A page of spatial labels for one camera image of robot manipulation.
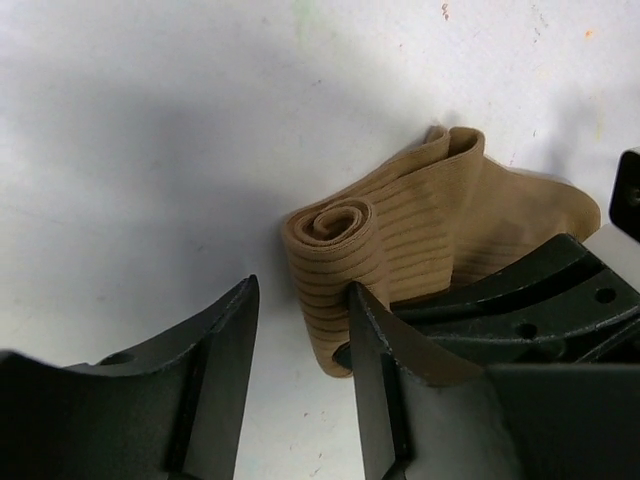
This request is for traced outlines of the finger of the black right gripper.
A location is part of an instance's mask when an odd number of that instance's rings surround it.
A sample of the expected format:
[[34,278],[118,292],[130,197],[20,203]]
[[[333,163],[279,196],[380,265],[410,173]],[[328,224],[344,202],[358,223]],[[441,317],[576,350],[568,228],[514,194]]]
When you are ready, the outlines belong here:
[[395,315],[455,355],[498,363],[639,361],[639,294],[566,234]]
[[340,373],[353,371],[351,348],[349,344],[339,346],[333,354],[333,361]]

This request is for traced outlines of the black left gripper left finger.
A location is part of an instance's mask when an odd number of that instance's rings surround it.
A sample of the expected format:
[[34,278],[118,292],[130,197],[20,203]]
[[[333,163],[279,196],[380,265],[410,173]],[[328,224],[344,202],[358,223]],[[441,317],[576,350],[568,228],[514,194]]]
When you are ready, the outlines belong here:
[[1,354],[5,479],[230,479],[254,352],[249,276],[191,318],[101,362]]

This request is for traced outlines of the tan ribbed sock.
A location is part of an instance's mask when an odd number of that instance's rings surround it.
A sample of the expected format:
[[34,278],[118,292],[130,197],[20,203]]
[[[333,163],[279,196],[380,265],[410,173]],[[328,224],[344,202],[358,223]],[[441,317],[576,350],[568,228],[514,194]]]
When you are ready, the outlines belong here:
[[477,282],[552,237],[601,225],[598,203],[562,180],[507,168],[470,127],[435,126],[416,148],[284,221],[282,239],[319,367],[344,378],[346,290],[365,285],[384,305]]

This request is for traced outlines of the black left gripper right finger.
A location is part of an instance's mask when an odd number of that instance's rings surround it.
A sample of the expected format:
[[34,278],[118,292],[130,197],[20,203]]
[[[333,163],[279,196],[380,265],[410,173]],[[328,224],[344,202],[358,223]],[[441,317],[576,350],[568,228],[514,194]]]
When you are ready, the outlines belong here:
[[369,479],[635,479],[639,369],[482,368],[427,340],[364,286],[350,347]]

